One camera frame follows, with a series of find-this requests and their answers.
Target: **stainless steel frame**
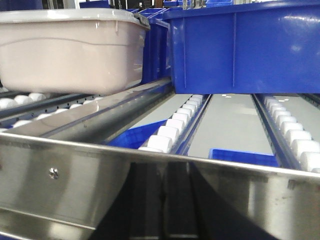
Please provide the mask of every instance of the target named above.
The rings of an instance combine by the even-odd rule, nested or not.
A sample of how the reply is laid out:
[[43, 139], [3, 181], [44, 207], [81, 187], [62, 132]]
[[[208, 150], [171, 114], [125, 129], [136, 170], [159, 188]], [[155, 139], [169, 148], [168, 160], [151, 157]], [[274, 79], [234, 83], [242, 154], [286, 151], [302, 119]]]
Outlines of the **stainless steel frame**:
[[193, 162], [220, 196], [275, 237], [320, 238], [316, 173], [9, 133], [0, 134], [0, 233], [87, 239], [133, 162]]

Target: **blue plastic tray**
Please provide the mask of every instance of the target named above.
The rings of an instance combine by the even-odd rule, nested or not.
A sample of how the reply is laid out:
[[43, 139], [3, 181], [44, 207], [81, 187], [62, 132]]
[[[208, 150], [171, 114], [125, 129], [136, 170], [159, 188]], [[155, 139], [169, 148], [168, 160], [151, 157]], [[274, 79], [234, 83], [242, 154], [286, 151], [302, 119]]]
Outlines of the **blue plastic tray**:
[[205, 3], [205, 6], [207, 8], [214, 8], [214, 7], [222, 7], [222, 6], [228, 6], [232, 5], [233, 1], [227, 1], [227, 0], [207, 0]]
[[90, 8], [110, 8], [109, 1], [107, 0], [100, 0], [100, 1], [84, 1], [80, 2], [81, 9], [90, 9]]
[[320, 93], [320, 1], [168, 12], [179, 94]]
[[138, 149], [158, 128], [160, 128], [161, 125], [164, 124], [165, 121], [166, 120], [162, 120], [130, 128], [109, 143], [103, 142], [102, 144], [121, 148]]
[[174, 0], [174, 1], [163, 1], [163, 6], [164, 6], [164, 7], [176, 7], [176, 6], [178, 6], [178, 0]]
[[165, 58], [168, 27], [156, 24], [165, 8], [147, 8], [139, 13], [149, 19], [150, 31], [145, 35], [143, 49], [142, 84], [165, 77]]
[[0, 11], [40, 10], [42, 0], [0, 0]]
[[209, 151], [209, 159], [279, 167], [276, 157], [273, 154], [252, 151], [234, 151], [229, 149], [211, 148]]

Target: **bolt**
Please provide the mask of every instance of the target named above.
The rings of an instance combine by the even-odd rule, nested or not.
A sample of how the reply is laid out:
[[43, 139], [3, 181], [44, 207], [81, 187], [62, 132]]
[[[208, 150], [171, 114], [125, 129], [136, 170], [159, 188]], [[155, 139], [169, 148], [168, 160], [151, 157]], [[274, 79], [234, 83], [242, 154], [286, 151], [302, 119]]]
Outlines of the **bolt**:
[[58, 169], [57, 168], [50, 168], [49, 169], [49, 176], [52, 179], [58, 179], [59, 178], [59, 174], [58, 174]]

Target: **roller conveyor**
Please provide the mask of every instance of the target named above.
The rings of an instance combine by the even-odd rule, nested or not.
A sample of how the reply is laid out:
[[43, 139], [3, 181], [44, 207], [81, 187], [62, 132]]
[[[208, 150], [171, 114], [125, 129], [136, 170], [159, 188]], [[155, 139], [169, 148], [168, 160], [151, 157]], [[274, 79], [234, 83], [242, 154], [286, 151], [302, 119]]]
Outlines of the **roller conveyor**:
[[[266, 104], [271, 95], [203, 95], [170, 154], [100, 144], [150, 118], [172, 96], [170, 80], [162, 79], [0, 133], [0, 233], [61, 240], [319, 239], [320, 177], [316, 170], [300, 170], [304, 166]], [[243, 106], [236, 113], [217, 107], [228, 96]], [[69, 102], [59, 98], [60, 105]], [[317, 141], [313, 128], [290, 108], [291, 99], [280, 103]], [[0, 121], [32, 110], [25, 106]], [[232, 126], [237, 116], [244, 117]], [[206, 122], [214, 131], [206, 133]], [[199, 154], [216, 147], [272, 151], [281, 167]]]

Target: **metal bar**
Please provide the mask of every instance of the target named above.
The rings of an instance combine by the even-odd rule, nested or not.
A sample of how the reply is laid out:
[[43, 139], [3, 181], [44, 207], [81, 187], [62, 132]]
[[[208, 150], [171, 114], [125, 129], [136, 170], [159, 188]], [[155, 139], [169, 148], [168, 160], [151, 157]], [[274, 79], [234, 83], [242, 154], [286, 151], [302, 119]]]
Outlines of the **metal bar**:
[[192, 140], [197, 132], [206, 111], [207, 107], [212, 100], [213, 95], [206, 95], [203, 98], [203, 104], [199, 106], [199, 110], [194, 117], [189, 121], [190, 123], [186, 126], [185, 130], [179, 136], [177, 144], [175, 144], [171, 150], [171, 154], [188, 155], [188, 151]]
[[15, 96], [23, 94], [23, 92], [20, 91], [7, 91], [7, 92], [1, 92], [0, 93], [0, 99], [2, 98], [14, 98]]
[[6, 132], [56, 140], [110, 141], [173, 93], [169, 78], [106, 96]]
[[[29, 224], [27, 230], [21, 227], [24, 220], [12, 221], [0, 211], [0, 232], [48, 239], [65, 233], [63, 226], [94, 229], [118, 195], [131, 163], [163, 167], [168, 162], [193, 162], [221, 198], [269, 234], [320, 239], [315, 211], [320, 209], [320, 174], [9, 133], [0, 133], [0, 209], [48, 224], [42, 225], [41, 237], [33, 238], [39, 225]], [[58, 169], [58, 179], [49, 175], [51, 168]], [[241, 190], [244, 186], [249, 192]]]
[[40, 114], [51, 113], [59, 108], [68, 108], [74, 103], [81, 104], [94, 97], [87, 94], [69, 94], [5, 109], [0, 111], [0, 127], [10, 126], [18, 120], [33, 119]]
[[304, 94], [299, 94], [299, 96], [302, 97], [307, 102], [311, 103], [316, 108], [320, 109], [320, 95], [319, 94], [304, 93]]
[[252, 100], [255, 104], [256, 110], [259, 114], [261, 123], [265, 128], [265, 133], [270, 142], [272, 151], [283, 168], [301, 170], [298, 160], [295, 158], [285, 138], [280, 133], [276, 123], [272, 119], [266, 106], [263, 104], [262, 94], [252, 94]]

